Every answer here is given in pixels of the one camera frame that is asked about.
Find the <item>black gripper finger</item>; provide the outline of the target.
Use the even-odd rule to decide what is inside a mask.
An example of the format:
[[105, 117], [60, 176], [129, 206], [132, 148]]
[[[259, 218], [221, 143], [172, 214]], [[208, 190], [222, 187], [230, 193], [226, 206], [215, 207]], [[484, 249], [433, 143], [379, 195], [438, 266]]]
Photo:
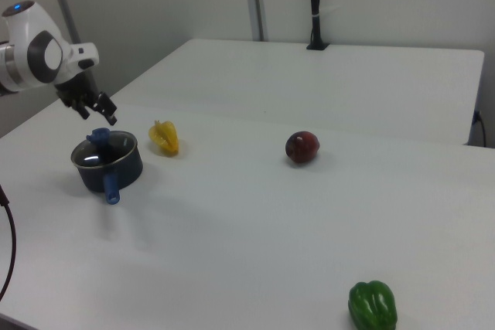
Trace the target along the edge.
[[105, 92], [100, 92], [97, 95], [92, 108], [94, 111], [101, 114], [110, 126], [116, 124], [117, 118], [115, 117], [115, 111], [117, 110], [117, 107]]
[[84, 102], [81, 102], [79, 100], [72, 100], [71, 107], [84, 119], [88, 119], [90, 116], [90, 113], [87, 110], [86, 105]]

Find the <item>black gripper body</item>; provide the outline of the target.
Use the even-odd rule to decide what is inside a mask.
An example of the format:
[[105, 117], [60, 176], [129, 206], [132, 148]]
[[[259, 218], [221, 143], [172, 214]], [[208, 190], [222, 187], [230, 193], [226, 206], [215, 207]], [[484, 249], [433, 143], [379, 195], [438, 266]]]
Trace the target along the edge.
[[78, 73], [65, 83], [55, 85], [56, 94], [66, 107], [95, 108], [99, 90], [90, 73]]

